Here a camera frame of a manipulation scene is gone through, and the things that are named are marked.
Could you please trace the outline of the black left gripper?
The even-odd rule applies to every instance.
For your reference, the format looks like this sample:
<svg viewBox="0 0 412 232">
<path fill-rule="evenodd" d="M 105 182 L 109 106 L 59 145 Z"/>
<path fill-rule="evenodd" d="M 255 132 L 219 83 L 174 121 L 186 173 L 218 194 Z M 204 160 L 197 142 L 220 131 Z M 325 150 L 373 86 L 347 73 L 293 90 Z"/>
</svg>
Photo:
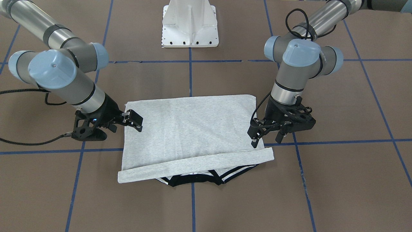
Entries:
<svg viewBox="0 0 412 232">
<path fill-rule="evenodd" d="M 284 137 L 293 132 L 306 131 L 314 127 L 316 120 L 312 117 L 311 107 L 305 107 L 302 104 L 303 98 L 297 96 L 296 103 L 293 105 L 284 105 L 275 101 L 272 96 L 266 96 L 268 99 L 265 109 L 265 116 L 259 120 L 254 115 L 264 101 L 261 101 L 252 114 L 248 135 L 251 138 L 251 145 L 257 148 L 259 140 L 266 134 L 277 131 L 276 143 L 282 143 Z"/>
</svg>

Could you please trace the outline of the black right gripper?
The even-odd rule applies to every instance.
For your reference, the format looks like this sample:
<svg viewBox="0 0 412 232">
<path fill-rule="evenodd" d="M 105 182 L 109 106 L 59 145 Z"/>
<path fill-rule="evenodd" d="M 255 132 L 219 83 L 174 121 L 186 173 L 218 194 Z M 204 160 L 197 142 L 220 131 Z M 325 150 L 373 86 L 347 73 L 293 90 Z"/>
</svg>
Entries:
<svg viewBox="0 0 412 232">
<path fill-rule="evenodd" d="M 103 104 L 92 113 L 82 113 L 80 110 L 75 112 L 71 138 L 78 141 L 104 141 L 107 134 L 100 128 L 107 128 L 113 133 L 116 132 L 118 125 L 129 126 L 141 132 L 143 127 L 143 117 L 134 110 L 127 110 L 125 118 L 122 116 L 118 104 L 107 94 Z"/>
</svg>

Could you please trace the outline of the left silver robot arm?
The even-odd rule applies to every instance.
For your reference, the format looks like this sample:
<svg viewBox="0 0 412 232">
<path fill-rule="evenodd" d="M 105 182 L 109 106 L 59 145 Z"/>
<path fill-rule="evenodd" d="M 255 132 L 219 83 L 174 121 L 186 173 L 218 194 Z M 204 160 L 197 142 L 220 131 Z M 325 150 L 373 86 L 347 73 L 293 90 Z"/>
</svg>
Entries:
<svg viewBox="0 0 412 232">
<path fill-rule="evenodd" d="M 288 25 L 284 36 L 272 36 L 264 45 L 264 55 L 280 65 L 268 100 L 263 119 L 251 117 L 248 135 L 253 148 L 266 134 L 276 131 L 275 141 L 293 132 L 310 130 L 316 120 L 312 108 L 302 104 L 303 90 L 307 81 L 322 75 L 337 72 L 343 65 L 340 49 L 320 47 L 315 41 L 334 31 L 336 25 L 360 9 L 411 13 L 410 0 L 328 0 L 311 16 L 300 8 L 305 20 L 294 27 Z"/>
</svg>

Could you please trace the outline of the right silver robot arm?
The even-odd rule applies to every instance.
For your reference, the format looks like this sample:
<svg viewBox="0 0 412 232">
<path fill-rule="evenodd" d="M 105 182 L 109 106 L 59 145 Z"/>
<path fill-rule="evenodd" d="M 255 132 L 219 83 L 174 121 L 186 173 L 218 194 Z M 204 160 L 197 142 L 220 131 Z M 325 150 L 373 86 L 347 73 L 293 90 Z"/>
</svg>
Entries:
<svg viewBox="0 0 412 232">
<path fill-rule="evenodd" d="M 86 43 L 30 0 L 2 0 L 1 15 L 12 19 L 43 41 L 48 50 L 18 51 L 8 62 L 9 71 L 33 91 L 53 93 L 75 109 L 72 132 L 58 136 L 78 141 L 103 141 L 101 128 L 116 132 L 117 125 L 142 131 L 143 118 L 134 110 L 121 111 L 117 103 L 86 73 L 109 63 L 100 43 Z"/>
</svg>

